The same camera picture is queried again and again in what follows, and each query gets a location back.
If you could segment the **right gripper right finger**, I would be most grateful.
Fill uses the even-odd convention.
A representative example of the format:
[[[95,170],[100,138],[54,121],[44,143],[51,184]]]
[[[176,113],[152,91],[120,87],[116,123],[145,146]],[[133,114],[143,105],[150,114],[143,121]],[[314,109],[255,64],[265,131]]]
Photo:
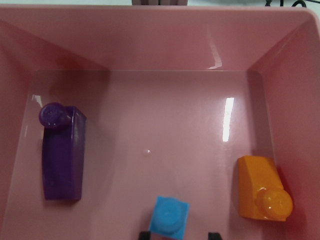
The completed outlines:
[[[218,232],[209,232],[208,240],[223,240],[223,238]]]

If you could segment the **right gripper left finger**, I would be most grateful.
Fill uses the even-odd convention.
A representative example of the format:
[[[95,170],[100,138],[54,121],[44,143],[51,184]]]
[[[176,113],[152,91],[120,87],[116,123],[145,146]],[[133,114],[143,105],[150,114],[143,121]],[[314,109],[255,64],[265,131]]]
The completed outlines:
[[[138,240],[150,240],[151,232],[150,231],[141,231],[138,236]]]

